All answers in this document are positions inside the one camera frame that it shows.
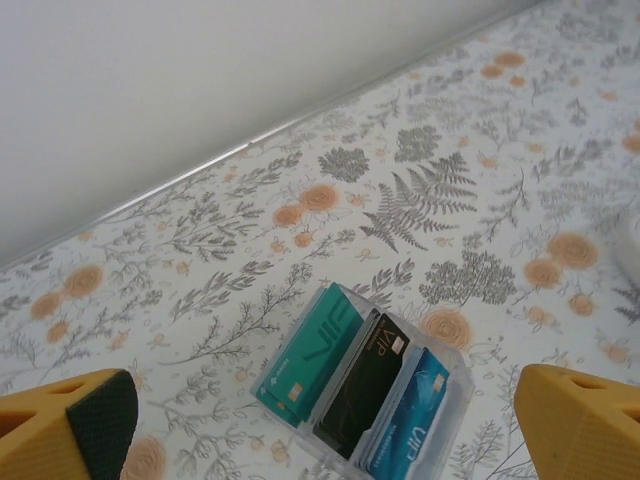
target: yellow plastic corner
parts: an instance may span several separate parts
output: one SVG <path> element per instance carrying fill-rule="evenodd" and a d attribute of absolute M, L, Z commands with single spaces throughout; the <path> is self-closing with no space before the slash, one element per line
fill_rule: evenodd
<path fill-rule="evenodd" d="M 640 388 L 529 365 L 515 411 L 540 480 L 640 480 Z"/>
<path fill-rule="evenodd" d="M 0 479 L 89 479 L 66 409 L 119 371 L 101 370 L 0 397 Z"/>

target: yellow object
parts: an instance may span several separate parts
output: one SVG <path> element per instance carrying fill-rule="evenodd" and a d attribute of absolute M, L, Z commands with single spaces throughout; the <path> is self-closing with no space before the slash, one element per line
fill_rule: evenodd
<path fill-rule="evenodd" d="M 540 480 L 640 480 L 640 388 L 529 365 L 515 410 Z"/>
<path fill-rule="evenodd" d="M 0 397 L 0 479 L 117 479 L 137 414 L 116 369 Z"/>

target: teal vip card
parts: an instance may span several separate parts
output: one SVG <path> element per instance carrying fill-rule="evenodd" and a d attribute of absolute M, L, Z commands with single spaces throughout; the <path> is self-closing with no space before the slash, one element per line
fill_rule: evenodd
<path fill-rule="evenodd" d="M 300 425 L 300 419 L 296 417 L 291 410 L 284 406 L 276 397 L 271 395 L 266 388 L 260 387 L 255 396 L 260 402 L 267 407 L 280 420 L 285 421 L 294 428 Z"/>
<path fill-rule="evenodd" d="M 276 404 L 306 421 L 362 324 L 340 286 L 331 284 L 283 348 L 262 387 Z"/>

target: clear plastic card holder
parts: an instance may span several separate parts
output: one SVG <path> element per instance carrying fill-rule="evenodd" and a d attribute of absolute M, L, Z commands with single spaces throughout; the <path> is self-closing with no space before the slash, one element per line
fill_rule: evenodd
<path fill-rule="evenodd" d="M 449 378 L 447 380 L 447 392 L 440 404 L 440 407 L 438 408 L 437 415 L 431 424 L 427 438 L 420 449 L 418 459 L 414 462 L 406 477 L 408 479 L 439 478 L 442 473 L 442 469 L 447 462 L 453 442 L 455 441 L 455 436 L 460 428 L 460 424 L 471 400 L 474 385 L 470 370 L 465 366 L 462 355 L 456 349 L 449 347 L 433 337 L 424 335 L 418 328 L 400 318 L 398 315 L 375 305 L 351 290 L 343 286 L 341 286 L 341 290 L 362 316 L 363 320 L 366 321 L 373 309 L 378 310 L 380 313 L 386 313 L 409 337 L 410 344 L 408 346 L 408 350 L 416 347 L 427 348 L 448 370 Z M 295 337 L 296 331 L 300 328 L 300 325 L 304 322 L 304 318 L 320 298 L 321 293 L 322 289 L 314 295 L 312 301 L 307 308 L 305 308 L 303 314 L 294 323 L 290 333 L 285 338 L 283 345 L 274 354 L 274 358 L 267 364 L 262 374 L 254 383 L 251 389 L 252 393 L 255 394 L 258 386 L 262 385 L 265 376 L 268 375 L 270 371 L 270 365 L 273 365 L 276 362 L 285 346 Z M 330 446 L 313 434 L 313 427 L 323 417 L 333 399 L 335 399 L 342 383 L 350 371 L 350 367 L 353 365 L 353 362 L 362 348 L 363 341 L 366 338 L 367 333 L 365 328 L 366 325 L 366 323 L 363 324 L 363 327 L 361 327 L 360 331 L 354 338 L 351 346 L 347 349 L 336 371 L 330 377 L 324 391 L 318 398 L 314 408 L 312 409 L 311 415 L 306 422 L 302 422 L 297 428 L 294 428 L 280 420 L 280 418 L 273 414 L 269 408 L 263 407 L 271 418 L 276 422 L 285 425 L 294 433 L 294 442 L 296 442 L 296 444 L 329 468 L 335 470 L 339 475 L 342 475 L 344 478 L 371 480 L 373 477 L 367 472 L 360 470 L 356 463 L 363 454 L 363 450 L 369 441 L 371 430 L 363 433 L 360 441 L 348 460 L 342 458 L 337 452 L 332 450 Z M 387 399 L 385 404 L 388 404 L 390 400 L 391 399 Z M 395 405 L 397 405 L 398 402 L 399 399 L 396 398 Z"/>

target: black rubber pad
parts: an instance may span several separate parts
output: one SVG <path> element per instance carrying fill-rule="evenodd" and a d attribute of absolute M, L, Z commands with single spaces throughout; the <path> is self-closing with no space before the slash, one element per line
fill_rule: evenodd
<path fill-rule="evenodd" d="M 67 419 L 92 480 L 118 480 L 138 422 L 138 396 L 126 370 L 67 408 Z"/>

